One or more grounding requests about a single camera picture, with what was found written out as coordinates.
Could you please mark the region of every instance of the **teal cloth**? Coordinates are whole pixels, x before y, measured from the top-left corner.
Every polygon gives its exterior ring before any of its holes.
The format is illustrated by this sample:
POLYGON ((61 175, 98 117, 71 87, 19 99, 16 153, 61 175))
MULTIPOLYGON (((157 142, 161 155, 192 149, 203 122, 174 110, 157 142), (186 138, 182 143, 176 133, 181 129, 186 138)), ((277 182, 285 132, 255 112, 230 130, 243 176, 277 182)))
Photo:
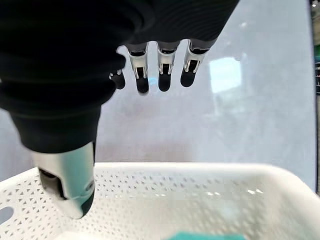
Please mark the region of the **teal cloth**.
POLYGON ((169 240, 245 240, 241 235, 207 235, 180 232, 169 240))

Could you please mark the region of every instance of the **robotic hand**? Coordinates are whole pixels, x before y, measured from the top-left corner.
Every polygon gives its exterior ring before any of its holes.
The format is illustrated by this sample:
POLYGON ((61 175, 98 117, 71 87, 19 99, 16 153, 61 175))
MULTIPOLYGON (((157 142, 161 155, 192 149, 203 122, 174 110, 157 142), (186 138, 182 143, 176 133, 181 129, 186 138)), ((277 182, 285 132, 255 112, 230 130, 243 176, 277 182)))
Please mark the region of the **robotic hand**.
POLYGON ((158 86, 170 88, 177 47, 189 39, 181 84, 193 84, 238 0, 3 0, 0 107, 33 155, 44 190, 67 216, 89 211, 101 105, 125 87, 128 49, 146 94, 148 42, 158 45, 158 86))

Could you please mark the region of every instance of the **basket hole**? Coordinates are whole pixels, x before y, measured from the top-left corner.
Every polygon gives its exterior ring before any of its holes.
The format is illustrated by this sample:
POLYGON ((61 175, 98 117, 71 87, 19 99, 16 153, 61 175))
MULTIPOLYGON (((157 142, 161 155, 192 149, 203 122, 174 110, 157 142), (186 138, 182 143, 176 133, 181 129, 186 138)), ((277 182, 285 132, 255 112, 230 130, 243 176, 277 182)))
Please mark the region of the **basket hole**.
POLYGON ((10 206, 0 209, 0 225, 8 221, 14 214, 14 209, 10 206))

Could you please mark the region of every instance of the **black rubber fingertip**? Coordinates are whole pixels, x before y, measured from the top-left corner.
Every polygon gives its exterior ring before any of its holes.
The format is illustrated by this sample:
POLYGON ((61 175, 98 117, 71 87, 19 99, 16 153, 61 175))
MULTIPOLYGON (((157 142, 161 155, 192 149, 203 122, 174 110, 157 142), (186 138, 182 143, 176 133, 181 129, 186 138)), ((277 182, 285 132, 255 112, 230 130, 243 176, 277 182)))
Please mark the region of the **black rubber fingertip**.
POLYGON ((190 87, 194 81, 195 81, 196 74, 193 72, 186 72, 185 70, 182 70, 180 82, 181 85, 184 86, 185 88, 190 87))
POLYGON ((159 74, 158 86, 162 92, 169 90, 171 84, 171 74, 159 74))
POLYGON ((111 80, 114 81, 116 89, 120 90, 126 86, 126 80, 123 72, 121 72, 120 75, 113 75, 111 77, 111 80))
POLYGON ((140 77, 136 80, 136 89, 141 94, 146 94, 149 91, 149 82, 148 78, 140 77))

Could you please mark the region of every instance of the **perforated basket wall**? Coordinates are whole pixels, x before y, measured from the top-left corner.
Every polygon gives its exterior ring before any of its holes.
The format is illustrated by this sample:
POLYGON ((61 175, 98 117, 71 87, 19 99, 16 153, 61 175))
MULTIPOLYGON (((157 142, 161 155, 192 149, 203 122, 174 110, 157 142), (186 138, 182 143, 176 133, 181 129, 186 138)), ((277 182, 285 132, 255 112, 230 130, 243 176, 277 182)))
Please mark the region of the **perforated basket wall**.
POLYGON ((240 164, 98 163, 80 220, 55 209, 32 169, 0 184, 13 216, 1 240, 165 240, 178 232, 246 240, 319 240, 320 200, 279 168, 240 164))

